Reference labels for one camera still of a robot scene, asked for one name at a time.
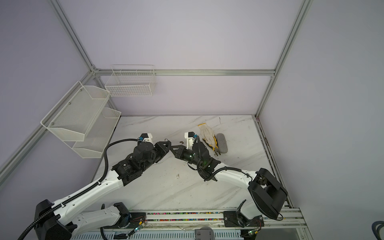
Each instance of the white marble surface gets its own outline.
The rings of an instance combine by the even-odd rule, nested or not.
[[[215,157],[210,149],[212,157],[241,169],[257,171],[263,167],[271,171],[251,115],[121,117],[111,142],[150,132],[153,142],[167,138],[173,145],[180,145],[180,141],[185,142],[184,132],[200,134],[197,125],[204,122],[216,134],[223,133],[227,140],[228,153]],[[110,168],[135,146],[136,142],[124,142],[110,147]],[[103,171],[104,161],[95,179],[100,178]],[[169,152],[141,177],[103,197],[87,210],[98,210],[103,203],[108,206],[115,202],[123,202],[131,210],[223,209],[238,207],[244,199],[252,200],[248,190],[226,182],[204,182],[186,162]]]

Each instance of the white cotton glove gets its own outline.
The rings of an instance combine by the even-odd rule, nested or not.
[[[217,154],[216,152],[218,152],[218,147],[215,132],[206,123],[202,123],[198,125],[198,127],[200,128],[200,135],[202,136],[205,143],[213,149],[215,154]]]

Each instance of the wall-mounted shelf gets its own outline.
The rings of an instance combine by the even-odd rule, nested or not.
[[[84,141],[107,104],[110,92],[95,86],[83,86],[48,123],[41,124],[62,141]]]
[[[101,158],[121,112],[106,108],[111,95],[95,86],[77,82],[41,124],[82,158]]]
[[[103,108],[85,140],[75,142],[71,148],[82,158],[101,158],[120,114],[111,108]]]
[[[152,96],[156,86],[153,65],[111,65],[105,89],[112,97]]]

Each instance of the black cable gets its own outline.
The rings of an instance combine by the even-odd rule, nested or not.
[[[373,235],[375,235],[375,237],[377,238],[377,240],[381,240],[379,231],[383,226],[384,226],[384,221],[376,221],[372,223],[372,232],[373,232]]]
[[[51,212],[55,211],[56,209],[62,207],[62,206],[65,206],[67,203],[69,203],[70,201],[80,197],[81,195],[85,194],[86,192],[90,191],[91,189],[93,189],[94,187],[98,186],[99,183],[101,183],[105,177],[107,176],[107,173],[108,173],[108,157],[107,157],[107,149],[117,143],[120,143],[120,142],[126,142],[126,141],[137,141],[137,139],[134,139],[134,138],[128,138],[128,139],[123,139],[123,140],[119,140],[119,141],[116,141],[116,142],[113,142],[113,143],[110,143],[108,146],[105,147],[104,149],[104,163],[105,163],[105,168],[104,168],[104,173],[103,175],[100,177],[100,179],[95,182],[94,184],[92,184],[91,186],[89,186],[88,188],[84,189],[83,191],[79,192],[78,194],[68,198],[67,200],[63,201],[62,203],[59,203],[58,205],[54,206],[53,208],[51,208],[50,210],[48,210],[47,212],[45,212],[43,215],[41,215],[39,218],[37,218],[35,221],[33,221],[24,231],[23,233],[20,235],[20,237],[18,238],[18,240],[23,240],[26,235],[39,223],[41,222],[48,214],[50,214]]]
[[[279,215],[281,216],[281,219],[274,219],[274,220],[276,220],[276,221],[283,221],[284,220],[284,217],[283,217],[283,215],[281,215],[281,213],[279,213]]]
[[[376,229],[376,232],[377,232],[377,235],[379,236],[379,240],[381,240],[381,236],[380,236],[380,229],[384,227],[384,224],[381,224],[377,229]]]
[[[101,205],[101,209],[104,209],[104,208],[105,208],[105,204],[102,204]],[[103,240],[108,240],[107,237],[104,234],[103,227],[100,228],[100,234],[101,234],[101,238],[103,238]]]
[[[187,165],[188,165],[188,167],[189,167],[190,169],[197,171],[197,169],[194,169],[194,168],[191,167],[191,165],[189,165],[189,162],[187,162]]]
[[[218,174],[219,172],[224,171],[224,170],[232,170],[232,171],[236,171],[236,172],[241,172],[242,174],[246,175],[247,177],[250,177],[251,181],[253,181],[253,178],[248,173],[243,172],[241,169],[238,169],[235,167],[227,167],[227,166],[217,169],[215,172],[212,173],[212,175],[209,178],[207,178],[205,180],[206,181],[211,180],[216,174]]]

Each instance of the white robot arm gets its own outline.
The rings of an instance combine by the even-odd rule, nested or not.
[[[194,141],[189,142],[189,149],[183,145],[171,146],[170,141],[153,144],[149,133],[142,134],[138,139],[123,139],[109,144],[104,150],[106,167],[103,176],[54,203],[48,200],[40,202],[36,206],[35,221],[21,234],[19,240],[24,239],[32,228],[35,228],[39,240],[69,240],[78,234],[104,226],[128,227],[130,212],[123,203],[115,203],[99,211],[82,211],[103,196],[140,177],[142,172],[159,162],[170,150],[176,158],[195,164],[204,180],[224,181],[250,191],[254,201],[245,204],[242,202],[239,206],[239,226],[247,226],[254,217],[261,214],[277,219],[286,199],[286,190],[266,169],[255,172],[229,167],[211,158],[199,137],[195,134],[192,136]],[[137,141],[138,144],[133,153],[109,169],[106,151],[110,146],[123,141]]]

